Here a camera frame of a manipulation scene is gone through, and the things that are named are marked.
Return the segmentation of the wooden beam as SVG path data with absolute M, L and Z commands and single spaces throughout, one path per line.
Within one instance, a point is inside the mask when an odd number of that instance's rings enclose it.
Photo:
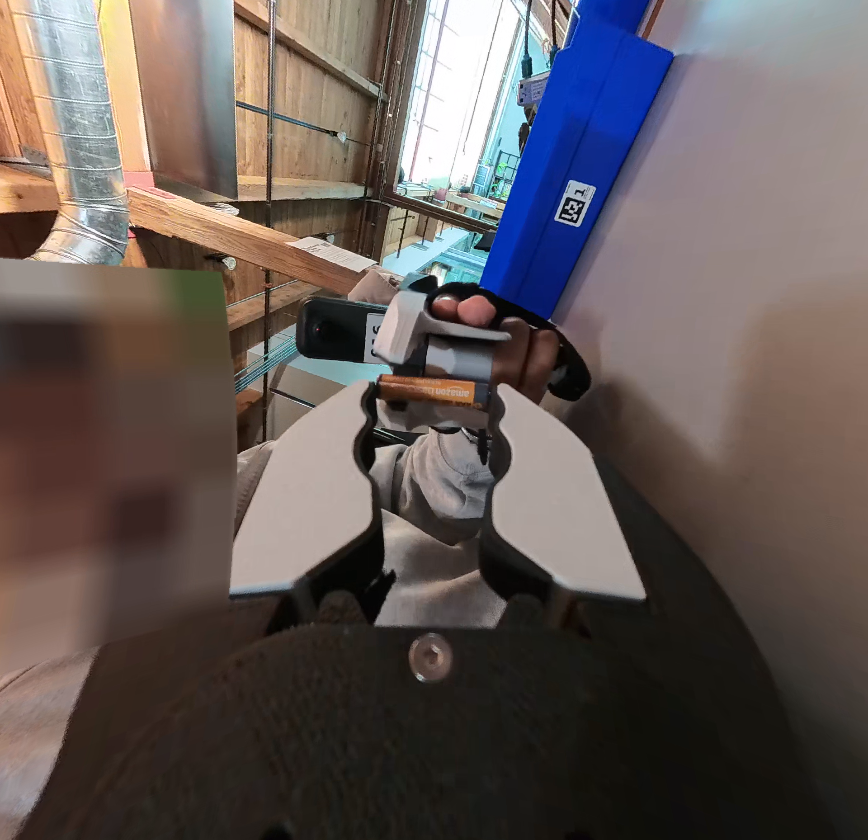
M 290 242 L 284 232 L 232 217 L 156 188 L 127 189 L 129 223 L 169 238 L 216 250 L 290 279 L 347 295 L 363 278 Z

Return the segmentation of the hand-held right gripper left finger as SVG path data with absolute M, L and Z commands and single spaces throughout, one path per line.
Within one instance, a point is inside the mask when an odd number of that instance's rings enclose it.
M 345 591 L 379 615 L 395 574 L 370 476 L 376 421 L 374 384 L 354 382 L 279 437 L 235 535 L 231 599 L 276 596 L 313 617 Z

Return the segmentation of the bright window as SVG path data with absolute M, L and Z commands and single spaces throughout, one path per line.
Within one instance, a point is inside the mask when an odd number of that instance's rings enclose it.
M 427 0 L 398 175 L 470 185 L 491 131 L 519 16 L 512 0 Z

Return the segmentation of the grey desk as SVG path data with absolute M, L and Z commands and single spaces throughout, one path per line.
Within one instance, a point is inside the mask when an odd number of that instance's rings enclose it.
M 556 319 L 565 414 L 697 553 L 866 838 L 867 0 L 664 0 L 674 53 Z

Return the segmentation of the person's grey sweatshirt torso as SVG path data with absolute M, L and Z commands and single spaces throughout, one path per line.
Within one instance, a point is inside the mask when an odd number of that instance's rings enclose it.
M 396 444 L 379 447 L 370 475 L 377 485 L 385 567 L 396 580 L 380 609 L 381 627 L 492 628 L 505 602 L 478 570 L 478 535 L 445 545 L 392 511 Z

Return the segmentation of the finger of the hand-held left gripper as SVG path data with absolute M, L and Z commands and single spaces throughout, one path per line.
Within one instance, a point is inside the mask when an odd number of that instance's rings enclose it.
M 398 292 L 374 339 L 374 354 L 392 368 L 491 368 L 509 333 L 445 322 L 427 309 L 421 292 Z
M 486 411 L 439 402 L 407 402 L 403 409 L 394 402 L 377 402 L 378 425 L 402 432 L 426 432 L 428 429 L 470 429 L 485 431 L 490 416 Z

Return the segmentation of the metal sheet panel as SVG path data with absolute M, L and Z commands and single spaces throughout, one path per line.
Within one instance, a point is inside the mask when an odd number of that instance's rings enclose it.
M 156 182 L 237 195 L 233 0 L 128 0 Z

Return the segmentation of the metal air duct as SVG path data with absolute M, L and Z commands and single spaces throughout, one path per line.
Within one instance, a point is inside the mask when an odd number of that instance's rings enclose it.
M 58 211 L 30 257 L 121 266 L 129 212 L 93 0 L 7 0 Z

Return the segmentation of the blue bin with tag label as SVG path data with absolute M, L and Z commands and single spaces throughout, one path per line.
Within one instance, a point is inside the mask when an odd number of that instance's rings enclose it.
M 674 60 L 596 21 L 555 58 L 481 286 L 552 317 Z

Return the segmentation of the person's left forearm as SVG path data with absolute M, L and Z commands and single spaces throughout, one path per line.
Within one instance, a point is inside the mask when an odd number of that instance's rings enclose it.
M 475 539 L 493 485 L 480 455 L 484 441 L 462 429 L 430 431 L 396 446 L 392 511 L 445 545 Z

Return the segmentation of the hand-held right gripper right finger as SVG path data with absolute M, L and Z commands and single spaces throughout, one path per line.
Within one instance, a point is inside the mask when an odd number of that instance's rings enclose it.
M 490 409 L 480 573 L 503 601 L 528 596 L 556 627 L 586 600 L 640 607 L 646 588 L 590 450 L 508 385 Z

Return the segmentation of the orange AA battery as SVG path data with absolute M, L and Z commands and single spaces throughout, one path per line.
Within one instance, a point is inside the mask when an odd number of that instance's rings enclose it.
M 377 397 L 387 402 L 432 403 L 476 411 L 486 411 L 491 398 L 486 383 L 455 378 L 381 375 L 376 390 Z

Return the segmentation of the white paper note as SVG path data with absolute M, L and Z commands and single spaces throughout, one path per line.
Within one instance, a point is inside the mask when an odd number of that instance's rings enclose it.
M 378 262 L 375 260 L 344 249 L 329 240 L 314 236 L 287 241 L 287 245 L 355 272 L 362 272 L 378 266 Z

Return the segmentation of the person's left hand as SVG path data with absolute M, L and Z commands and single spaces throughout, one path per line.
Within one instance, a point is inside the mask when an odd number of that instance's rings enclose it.
M 491 328 L 495 320 L 495 307 L 480 295 L 464 300 L 442 295 L 432 301 L 429 311 L 445 322 L 480 329 Z M 491 385 L 494 388 L 500 384 L 508 385 L 539 405 L 556 367 L 557 333 L 533 329 L 517 316 L 505 317 L 497 327 L 509 334 L 509 341 L 495 345 Z

